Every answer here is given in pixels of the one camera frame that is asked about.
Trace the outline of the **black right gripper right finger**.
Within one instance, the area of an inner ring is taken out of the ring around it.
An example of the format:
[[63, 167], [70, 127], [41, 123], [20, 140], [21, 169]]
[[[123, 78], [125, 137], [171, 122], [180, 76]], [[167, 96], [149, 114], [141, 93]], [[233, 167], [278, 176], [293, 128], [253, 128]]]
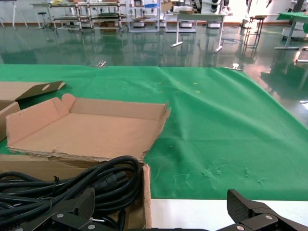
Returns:
[[265, 203], [244, 198], [235, 189], [227, 191], [227, 211], [234, 224], [222, 231], [308, 231], [307, 226], [280, 216]]

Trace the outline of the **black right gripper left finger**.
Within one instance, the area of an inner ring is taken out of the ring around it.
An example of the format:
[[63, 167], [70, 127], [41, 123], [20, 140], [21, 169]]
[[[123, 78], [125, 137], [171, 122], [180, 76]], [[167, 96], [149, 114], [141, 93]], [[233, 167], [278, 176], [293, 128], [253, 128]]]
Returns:
[[94, 222], [94, 189], [87, 188], [79, 197], [63, 200], [45, 215], [21, 224], [15, 231], [111, 231]]

